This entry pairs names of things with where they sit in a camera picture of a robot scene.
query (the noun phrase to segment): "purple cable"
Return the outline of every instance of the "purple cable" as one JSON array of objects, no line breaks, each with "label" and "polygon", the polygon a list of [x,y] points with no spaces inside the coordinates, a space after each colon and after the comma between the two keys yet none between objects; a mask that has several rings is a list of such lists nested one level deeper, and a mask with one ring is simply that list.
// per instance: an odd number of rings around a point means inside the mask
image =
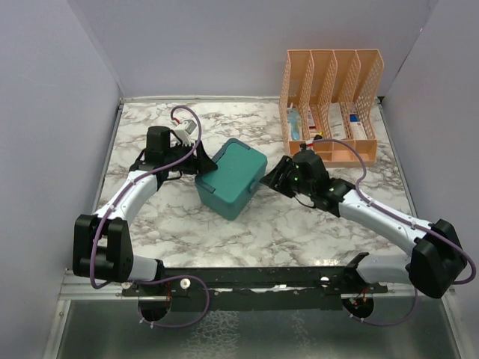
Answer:
[{"label": "purple cable", "polygon": [[[356,158],[359,160],[359,162],[361,163],[361,167],[362,167],[362,175],[356,180],[356,183],[355,183],[355,187],[356,187],[356,191],[358,192],[358,195],[359,197],[365,202],[367,203],[369,206],[372,206],[373,208],[377,209],[378,211],[384,213],[385,215],[388,215],[389,217],[395,219],[396,221],[399,221],[401,223],[404,223],[405,225],[408,225],[410,227],[413,227],[413,228],[418,228],[419,230],[423,230],[424,232],[426,233],[429,233],[430,235],[432,236],[435,236],[437,239],[439,239],[441,242],[444,242],[446,245],[449,245],[451,246],[453,249],[455,249],[456,251],[458,251],[462,256],[464,256],[466,258],[466,260],[468,261],[469,265],[471,266],[471,274],[469,275],[469,277],[467,277],[466,279],[463,279],[463,280],[458,280],[458,281],[455,281],[453,284],[466,284],[466,283],[469,283],[471,281],[474,280],[474,278],[476,277],[476,265],[474,263],[474,261],[472,260],[472,258],[461,248],[459,247],[458,245],[454,244],[453,242],[451,242],[449,239],[445,238],[444,236],[441,236],[439,233],[436,233],[434,232],[433,230],[429,229],[429,228],[426,228],[426,227],[422,227],[422,226],[419,226],[419,225],[413,225],[413,223],[411,221],[408,221],[404,218],[401,218],[400,216],[396,215],[395,213],[393,212],[390,212],[388,211],[387,209],[385,208],[382,208],[381,206],[378,206],[377,204],[375,204],[374,202],[372,202],[371,200],[369,200],[366,195],[364,195],[361,190],[359,189],[359,185],[361,183],[361,181],[366,178],[366,175],[367,175],[367,169],[366,169],[366,164],[364,163],[364,160],[361,158],[361,156],[359,155],[358,151],[356,151],[353,147],[351,147],[349,144],[343,142],[343,141],[339,141],[339,140],[335,140],[333,138],[324,138],[324,139],[321,139],[321,140],[314,140],[313,141],[314,143],[318,143],[318,142],[336,142],[338,144],[342,144],[343,146],[347,147],[351,152],[354,153],[354,156],[356,156]],[[415,311],[415,308],[417,307],[418,305],[418,290],[416,288],[414,288],[415,290],[415,299],[414,299],[414,304],[412,306],[412,309],[411,311],[409,311],[409,313],[404,317],[402,318],[401,320],[397,321],[397,322],[392,322],[392,323],[376,323],[376,322],[369,322],[367,320],[361,320],[360,318],[358,317],[355,317],[353,316],[354,320],[357,320],[357,321],[360,321],[360,322],[363,322],[365,324],[370,324],[370,325],[375,325],[375,326],[379,326],[379,327],[390,327],[390,326],[394,326],[394,325],[399,325],[399,324],[402,324],[404,323],[406,320],[408,320],[409,318],[411,318],[412,314],[414,313]]]},{"label": "purple cable", "polygon": [[208,313],[208,308],[210,307],[210,293],[208,292],[208,286],[200,278],[195,277],[194,275],[176,275],[174,277],[165,278],[165,279],[161,279],[161,280],[155,280],[153,282],[137,281],[136,283],[144,284],[144,285],[145,284],[146,285],[156,285],[156,284],[162,284],[162,283],[170,282],[172,280],[178,280],[178,279],[184,279],[184,278],[196,280],[204,288],[204,291],[205,291],[206,297],[207,297],[207,303],[204,305],[203,312],[201,312],[201,314],[197,318],[195,318],[191,322],[187,322],[185,324],[161,324],[161,323],[147,321],[143,317],[143,314],[141,313],[140,308],[138,307],[138,314],[141,316],[141,320],[143,322],[146,322],[150,325],[154,325],[156,327],[161,327],[161,328],[185,328],[185,327],[189,327],[190,325],[194,325],[194,324],[198,323],[200,320],[202,320],[204,318],[204,316],[206,316],[206,314]]},{"label": "purple cable", "polygon": [[129,189],[135,185],[139,180],[142,180],[144,179],[145,177],[147,176],[150,176],[151,174],[155,174],[156,172],[160,172],[160,171],[163,171],[163,170],[167,170],[169,168],[172,168],[176,165],[178,165],[179,163],[183,162],[185,159],[187,159],[188,157],[190,157],[194,151],[196,150],[196,148],[198,147],[198,145],[200,144],[200,140],[201,140],[201,122],[200,122],[200,119],[198,118],[197,114],[192,110],[190,109],[189,107],[186,107],[186,106],[175,106],[172,108],[171,112],[170,112],[170,117],[171,119],[173,119],[173,113],[179,109],[179,108],[182,108],[184,110],[187,110],[190,114],[193,115],[193,117],[195,118],[196,120],[196,123],[198,124],[198,140],[195,142],[195,145],[193,146],[193,148],[191,149],[191,151],[189,151],[185,156],[183,156],[181,159],[178,159],[177,161],[175,162],[172,162],[170,163],[169,165],[165,165],[163,167],[160,167],[160,168],[156,168],[154,170],[151,170],[149,172],[146,172],[138,177],[136,177],[132,182],[128,182],[128,184],[123,188],[123,190],[118,194],[118,196],[116,197],[115,201],[112,203],[112,205],[110,206],[110,208],[108,208],[106,210],[106,213],[105,215],[103,216],[103,218],[100,220],[100,223],[98,224],[98,228],[97,228],[97,231],[95,233],[95,237],[94,237],[94,240],[93,240],[93,247],[91,249],[91,256],[90,256],[90,283],[91,283],[91,286],[95,289],[101,289],[103,288],[104,286],[110,284],[111,282],[109,281],[106,281],[106,282],[103,282],[101,284],[97,284],[97,282],[95,282],[95,258],[96,258],[96,255],[97,255],[97,247],[98,247],[98,241],[100,240],[100,237],[101,237],[101,233],[102,233],[102,229],[103,229],[103,226],[105,225],[105,222],[106,222],[106,219],[110,216],[110,214],[113,212],[113,209],[118,205],[118,203],[121,201],[121,199],[123,198],[123,196],[129,191]]}]

